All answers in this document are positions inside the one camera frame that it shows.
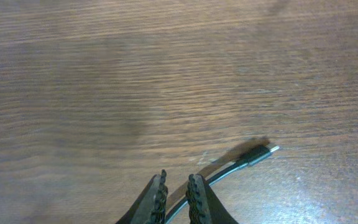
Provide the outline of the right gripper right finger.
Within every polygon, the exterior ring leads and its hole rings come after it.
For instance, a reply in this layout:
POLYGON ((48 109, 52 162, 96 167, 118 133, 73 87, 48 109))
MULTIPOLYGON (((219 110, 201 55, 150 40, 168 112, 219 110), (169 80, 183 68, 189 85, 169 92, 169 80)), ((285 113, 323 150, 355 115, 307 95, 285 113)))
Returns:
POLYGON ((189 175, 186 198, 191 224, 238 224, 202 175, 189 175))

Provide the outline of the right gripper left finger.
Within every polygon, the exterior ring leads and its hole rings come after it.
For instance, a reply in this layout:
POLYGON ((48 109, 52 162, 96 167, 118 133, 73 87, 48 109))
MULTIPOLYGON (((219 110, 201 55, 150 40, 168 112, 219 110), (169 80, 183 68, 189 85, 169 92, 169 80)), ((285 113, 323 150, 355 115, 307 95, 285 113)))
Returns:
POLYGON ((164 169, 161 174, 155 174, 116 224, 164 224, 168 195, 166 176, 164 169))

